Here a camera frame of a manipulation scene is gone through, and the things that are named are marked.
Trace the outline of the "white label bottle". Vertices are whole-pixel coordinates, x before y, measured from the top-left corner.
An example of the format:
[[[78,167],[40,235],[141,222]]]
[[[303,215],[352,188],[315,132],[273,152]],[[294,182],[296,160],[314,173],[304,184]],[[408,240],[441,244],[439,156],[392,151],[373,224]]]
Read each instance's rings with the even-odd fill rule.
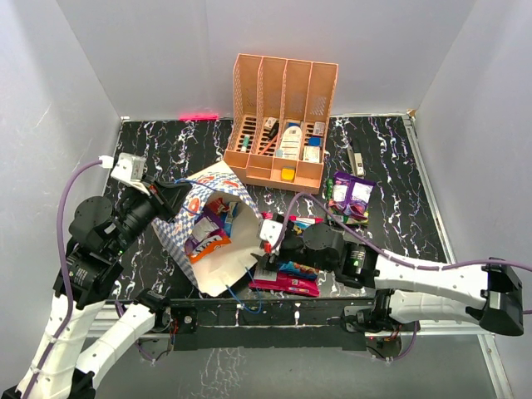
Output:
[[[301,153],[303,132],[299,126],[288,127],[281,136],[275,155],[286,160],[298,160]]]

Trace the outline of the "green white glue stick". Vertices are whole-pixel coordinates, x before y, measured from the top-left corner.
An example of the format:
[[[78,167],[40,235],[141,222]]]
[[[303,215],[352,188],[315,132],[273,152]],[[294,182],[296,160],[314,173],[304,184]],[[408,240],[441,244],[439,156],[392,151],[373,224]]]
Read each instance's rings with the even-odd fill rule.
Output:
[[[239,149],[241,152],[247,151],[248,146],[249,146],[249,141],[250,141],[250,135],[244,135],[242,144]]]

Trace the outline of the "red pen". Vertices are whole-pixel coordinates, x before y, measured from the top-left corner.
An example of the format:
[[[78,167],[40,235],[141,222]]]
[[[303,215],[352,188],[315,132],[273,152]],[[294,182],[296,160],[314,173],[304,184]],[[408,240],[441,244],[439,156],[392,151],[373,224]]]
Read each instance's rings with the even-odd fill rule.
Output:
[[[265,155],[271,148],[275,148],[277,144],[278,137],[275,136],[272,140],[270,140],[266,146],[259,152],[260,155]]]

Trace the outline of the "orange snack packet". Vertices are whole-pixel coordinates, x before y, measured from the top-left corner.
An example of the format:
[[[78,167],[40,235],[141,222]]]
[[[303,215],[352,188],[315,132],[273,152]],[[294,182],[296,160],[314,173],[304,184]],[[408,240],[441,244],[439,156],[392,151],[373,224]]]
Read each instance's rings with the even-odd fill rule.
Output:
[[[215,250],[231,244],[231,239],[228,237],[214,236],[201,242],[195,249],[188,255],[190,262],[195,264],[208,254],[213,253]]]

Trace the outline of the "peach desk organizer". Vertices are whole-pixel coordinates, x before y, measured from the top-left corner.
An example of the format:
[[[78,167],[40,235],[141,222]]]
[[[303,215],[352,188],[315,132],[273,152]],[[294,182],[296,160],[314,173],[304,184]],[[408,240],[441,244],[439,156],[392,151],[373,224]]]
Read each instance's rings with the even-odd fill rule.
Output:
[[[337,85],[335,63],[240,54],[233,69],[234,127],[224,153],[225,163],[247,185],[316,194],[324,170],[328,123]],[[303,132],[298,160],[275,153],[284,131]],[[246,152],[240,146],[250,135]],[[275,148],[259,152],[278,137]],[[305,162],[303,147],[319,146],[319,164]],[[281,169],[294,168],[293,182],[281,181]]]

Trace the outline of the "pink snack packet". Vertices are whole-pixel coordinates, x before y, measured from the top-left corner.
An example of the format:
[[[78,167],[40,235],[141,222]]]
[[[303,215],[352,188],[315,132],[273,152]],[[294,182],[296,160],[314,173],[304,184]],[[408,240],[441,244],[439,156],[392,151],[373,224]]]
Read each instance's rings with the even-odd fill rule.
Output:
[[[296,278],[279,271],[267,271],[257,266],[254,271],[254,277],[249,282],[249,287],[262,291],[271,290],[316,298],[319,296],[317,281],[318,278],[315,281],[311,281]]]

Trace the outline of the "white small box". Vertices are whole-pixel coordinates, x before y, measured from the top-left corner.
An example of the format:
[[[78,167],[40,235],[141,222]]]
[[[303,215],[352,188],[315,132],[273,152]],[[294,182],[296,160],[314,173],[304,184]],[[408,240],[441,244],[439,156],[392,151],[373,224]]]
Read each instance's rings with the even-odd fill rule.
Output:
[[[305,162],[319,164],[322,159],[322,150],[319,146],[305,145],[303,147],[303,158]]]

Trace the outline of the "colourful candy packet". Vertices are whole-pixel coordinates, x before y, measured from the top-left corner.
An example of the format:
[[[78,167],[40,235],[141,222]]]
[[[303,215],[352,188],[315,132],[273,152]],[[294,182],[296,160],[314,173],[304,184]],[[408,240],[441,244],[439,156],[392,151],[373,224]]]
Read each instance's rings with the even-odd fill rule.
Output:
[[[288,229],[297,237],[300,237],[308,226],[323,222],[322,218],[299,217],[295,215],[290,215],[289,220],[293,226]],[[278,261],[278,271],[295,276],[296,278],[303,278],[311,281],[315,281],[318,277],[318,271],[315,268],[294,261]]]

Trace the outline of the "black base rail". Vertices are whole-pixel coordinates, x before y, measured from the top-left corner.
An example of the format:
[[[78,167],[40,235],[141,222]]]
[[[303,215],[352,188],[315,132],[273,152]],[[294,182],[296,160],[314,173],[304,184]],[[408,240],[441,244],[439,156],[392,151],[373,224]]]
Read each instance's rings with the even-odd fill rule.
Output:
[[[210,348],[341,348],[364,351],[370,334],[352,323],[356,313],[370,310],[373,301],[360,298],[266,298],[245,302],[247,311],[231,298],[175,299],[171,315],[177,331],[172,349]]]

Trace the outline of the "green snack packet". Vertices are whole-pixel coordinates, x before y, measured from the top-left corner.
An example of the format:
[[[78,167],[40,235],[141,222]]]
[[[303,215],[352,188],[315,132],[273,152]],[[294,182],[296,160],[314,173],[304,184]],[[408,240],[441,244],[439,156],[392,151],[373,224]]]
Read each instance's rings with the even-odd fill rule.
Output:
[[[366,224],[367,210],[374,184],[356,177],[328,179],[326,198],[328,208],[341,217],[344,224]]]

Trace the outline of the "pink marker strip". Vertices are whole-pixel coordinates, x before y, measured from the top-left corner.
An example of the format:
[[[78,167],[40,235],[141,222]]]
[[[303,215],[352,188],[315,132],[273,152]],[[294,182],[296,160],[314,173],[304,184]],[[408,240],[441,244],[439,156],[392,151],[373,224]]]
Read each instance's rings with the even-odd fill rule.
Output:
[[[219,114],[213,112],[187,112],[179,116],[180,121],[216,121],[218,119]]]

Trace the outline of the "blue small snack packet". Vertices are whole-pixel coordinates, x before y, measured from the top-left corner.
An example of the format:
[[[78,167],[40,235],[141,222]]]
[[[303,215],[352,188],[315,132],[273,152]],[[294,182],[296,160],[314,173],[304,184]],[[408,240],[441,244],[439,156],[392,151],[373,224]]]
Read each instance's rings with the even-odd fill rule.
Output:
[[[220,215],[220,218],[224,224],[224,232],[228,237],[231,237],[232,235],[234,218],[237,215],[238,207],[239,202],[231,201],[227,205],[227,210]]]

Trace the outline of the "purple snack packet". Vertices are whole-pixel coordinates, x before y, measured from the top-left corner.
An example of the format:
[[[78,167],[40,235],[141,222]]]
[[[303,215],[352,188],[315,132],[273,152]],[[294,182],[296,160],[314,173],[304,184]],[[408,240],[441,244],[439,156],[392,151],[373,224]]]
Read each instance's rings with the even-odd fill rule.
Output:
[[[334,174],[329,206],[345,216],[366,219],[367,207],[376,183],[337,171]]]

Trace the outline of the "checkered paper bag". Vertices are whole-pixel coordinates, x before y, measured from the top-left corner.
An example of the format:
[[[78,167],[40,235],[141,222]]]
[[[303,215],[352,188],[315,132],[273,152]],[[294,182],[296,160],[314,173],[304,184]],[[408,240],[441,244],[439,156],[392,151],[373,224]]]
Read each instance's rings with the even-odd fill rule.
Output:
[[[203,294],[217,297],[248,274],[259,248],[258,206],[220,161],[182,180],[191,184],[171,222],[152,225],[163,248]]]

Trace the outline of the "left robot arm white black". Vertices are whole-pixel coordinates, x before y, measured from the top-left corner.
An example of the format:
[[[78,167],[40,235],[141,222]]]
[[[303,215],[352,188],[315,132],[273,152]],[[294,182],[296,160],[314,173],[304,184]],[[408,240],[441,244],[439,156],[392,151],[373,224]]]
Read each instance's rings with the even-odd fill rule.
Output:
[[[123,271],[121,255],[154,219],[173,220],[191,189],[189,182],[144,180],[126,188],[117,205],[92,196],[76,207],[36,356],[3,397],[93,398],[102,378],[142,334],[169,327],[169,299],[147,288],[101,338],[83,347]]]

